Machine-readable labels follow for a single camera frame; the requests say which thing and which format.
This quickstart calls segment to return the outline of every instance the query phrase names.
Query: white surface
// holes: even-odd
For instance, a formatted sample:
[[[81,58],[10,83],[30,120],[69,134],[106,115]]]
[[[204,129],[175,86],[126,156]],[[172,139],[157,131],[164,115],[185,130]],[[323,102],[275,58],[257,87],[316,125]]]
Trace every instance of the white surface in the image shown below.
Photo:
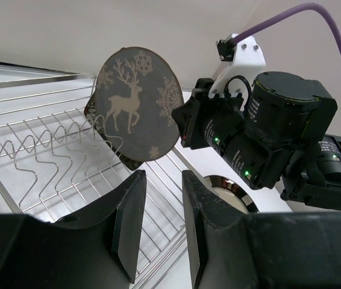
[[[247,207],[244,205],[244,202],[242,202],[238,197],[235,197],[235,195],[231,191],[224,188],[214,188],[214,190],[218,193],[219,197],[229,203],[232,207],[237,208],[240,212],[243,212],[245,214],[248,213]]]
[[[193,87],[219,64],[215,41],[243,29],[261,0],[0,0],[0,61],[98,73],[121,47],[144,46]]]
[[[172,271],[157,285],[156,289],[192,289],[190,280],[188,252],[186,252]]]

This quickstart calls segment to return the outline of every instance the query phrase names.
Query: plate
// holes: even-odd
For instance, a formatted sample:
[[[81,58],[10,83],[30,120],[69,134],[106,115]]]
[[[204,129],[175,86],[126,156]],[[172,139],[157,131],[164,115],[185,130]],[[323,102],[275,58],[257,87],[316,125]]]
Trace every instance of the plate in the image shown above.
[[[206,176],[204,179],[212,186],[219,197],[234,208],[245,214],[259,213],[259,209],[249,194],[235,182],[224,176],[216,175]]]
[[[96,82],[95,110],[105,121],[108,140],[135,161],[166,155],[179,132],[171,113],[183,93],[167,62],[146,48],[123,48],[103,65]]]

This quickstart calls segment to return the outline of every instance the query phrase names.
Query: reindeer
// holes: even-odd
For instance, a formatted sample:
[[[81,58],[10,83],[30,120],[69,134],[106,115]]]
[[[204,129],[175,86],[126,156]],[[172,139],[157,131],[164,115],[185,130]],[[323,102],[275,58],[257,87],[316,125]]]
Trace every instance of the reindeer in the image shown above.
[[[140,115],[137,112],[137,110],[140,107],[139,92],[142,91],[142,88],[137,86],[139,83],[139,79],[137,79],[137,71],[136,68],[134,67],[134,63],[130,63],[128,60],[125,59],[126,67],[130,68],[130,70],[132,70],[133,73],[132,80],[129,81],[130,79],[129,72],[127,72],[126,76],[124,77],[125,70],[123,66],[121,67],[122,62],[120,61],[120,59],[116,59],[116,62],[117,66],[113,66],[113,69],[115,69],[119,74],[117,78],[129,86],[129,88],[131,89],[131,94],[130,98],[124,98],[119,95],[114,95],[109,98],[109,101],[111,102],[111,108],[106,114],[105,122],[108,119],[108,117],[113,114],[114,128],[116,131],[118,131],[116,118],[121,111],[126,111],[127,113],[129,113],[128,133],[130,134],[130,127],[135,126],[140,119]],[[136,119],[133,123],[131,123],[133,114],[135,115]]]

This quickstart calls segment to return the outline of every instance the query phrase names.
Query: snowflake pattern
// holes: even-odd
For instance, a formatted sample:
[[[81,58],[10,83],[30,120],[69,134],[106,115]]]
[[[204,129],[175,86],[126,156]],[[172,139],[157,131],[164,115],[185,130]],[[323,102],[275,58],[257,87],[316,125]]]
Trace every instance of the snowflake pattern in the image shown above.
[[[97,116],[97,111],[96,111],[96,106],[95,106],[93,96],[90,98],[89,102],[87,103],[84,114],[86,116],[86,119],[94,127],[94,129],[100,132],[101,124],[99,122],[99,117]]]
[[[156,146],[152,146],[152,148],[149,150],[149,156],[153,160],[155,158],[157,158],[159,154],[160,154],[160,152],[158,151],[158,147],[156,147]]]
[[[152,57],[146,55],[143,51],[140,51],[134,56],[136,62],[136,70],[138,70],[143,76],[153,71]]]
[[[108,90],[110,85],[114,83],[113,80],[113,72],[111,70],[107,70],[106,67],[103,67],[97,78],[97,88],[98,89],[106,89]]]
[[[175,123],[172,118],[172,110],[181,105],[181,97],[174,78],[170,80],[164,77],[164,84],[165,87],[157,89],[161,98],[156,103],[162,107],[160,116],[166,116],[168,118],[168,126],[171,126]]]

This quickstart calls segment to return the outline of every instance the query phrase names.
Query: wire rack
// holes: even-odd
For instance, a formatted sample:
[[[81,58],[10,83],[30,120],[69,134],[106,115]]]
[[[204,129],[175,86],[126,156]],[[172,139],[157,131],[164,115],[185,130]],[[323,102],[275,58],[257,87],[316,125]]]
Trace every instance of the wire rack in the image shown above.
[[[0,194],[12,212],[54,222],[116,188],[131,171],[83,114],[93,76],[26,75],[0,81]],[[170,152],[140,169],[148,189],[133,288],[144,287],[186,239],[184,163]]]

